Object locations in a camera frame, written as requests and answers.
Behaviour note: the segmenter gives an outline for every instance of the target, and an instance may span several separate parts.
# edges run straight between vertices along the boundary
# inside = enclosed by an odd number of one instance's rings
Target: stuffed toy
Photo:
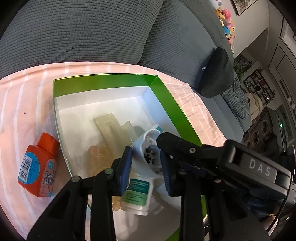
[[[229,31],[230,31],[231,34],[233,34],[234,31],[235,31],[235,27],[230,28]]]
[[[221,0],[209,0],[210,4],[214,8],[214,10],[218,10],[222,6]]]
[[[231,13],[229,11],[229,9],[223,9],[222,10],[222,14],[225,17],[225,19],[230,22],[230,18],[231,18]]]
[[[225,19],[224,15],[223,15],[222,13],[220,13],[220,12],[219,12],[219,14],[218,14],[218,18],[219,18],[220,20]]]
[[[227,26],[227,28],[231,28],[231,27],[230,27],[231,23],[230,23],[230,22],[227,22],[224,18],[223,18],[222,20],[220,20],[220,21],[223,22],[223,24],[224,24],[225,26]]]
[[[234,27],[234,21],[231,20],[230,22],[228,22],[228,25],[226,25],[226,24],[224,24],[224,25],[227,26],[227,28],[232,28],[232,27]]]
[[[223,29],[226,36],[230,34],[230,30],[226,26],[224,26]]]
[[[228,36],[229,36],[229,38],[227,38],[228,39],[228,42],[229,42],[230,45],[232,45],[233,40],[235,39],[235,34],[230,34]]]

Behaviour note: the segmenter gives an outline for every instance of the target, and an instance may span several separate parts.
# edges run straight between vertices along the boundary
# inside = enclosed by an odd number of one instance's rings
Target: picture frame
[[[250,60],[248,60],[246,57],[244,57],[242,54],[240,54],[239,56],[237,56],[235,58],[235,61],[237,62],[239,68],[245,72],[246,68],[248,67],[248,65],[250,64]]]
[[[250,6],[252,6],[258,0],[231,0],[234,10],[237,15],[241,15]]]

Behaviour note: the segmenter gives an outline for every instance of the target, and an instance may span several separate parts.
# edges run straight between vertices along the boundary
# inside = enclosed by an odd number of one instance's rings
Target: white plastic part
[[[163,178],[162,174],[156,173],[157,169],[161,167],[159,153],[155,155],[154,165],[148,164],[144,156],[147,147],[156,145],[156,139],[159,135],[159,130],[148,130],[131,145],[133,149],[132,167],[142,177]]]
[[[130,184],[122,196],[121,210],[147,216],[153,191],[153,179],[130,174]]]

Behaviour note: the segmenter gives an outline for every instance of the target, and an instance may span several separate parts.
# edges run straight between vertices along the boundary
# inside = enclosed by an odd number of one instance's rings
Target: orange bottle cap
[[[37,142],[37,145],[51,153],[54,157],[59,148],[59,142],[50,134],[43,132]]]

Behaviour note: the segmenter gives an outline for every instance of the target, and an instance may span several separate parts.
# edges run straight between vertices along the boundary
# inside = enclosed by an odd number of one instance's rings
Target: screw
[[[194,147],[191,147],[191,148],[189,149],[189,152],[190,152],[191,154],[195,153],[195,148],[194,148]]]
[[[112,168],[107,168],[107,169],[105,169],[105,173],[106,174],[112,174],[113,173],[113,169]]]
[[[185,169],[180,169],[180,170],[179,170],[179,173],[180,173],[181,175],[185,175],[185,174],[186,174],[186,170],[185,170]]]
[[[74,176],[74,177],[71,178],[71,181],[74,182],[74,183],[78,182],[79,180],[80,180],[79,176]]]

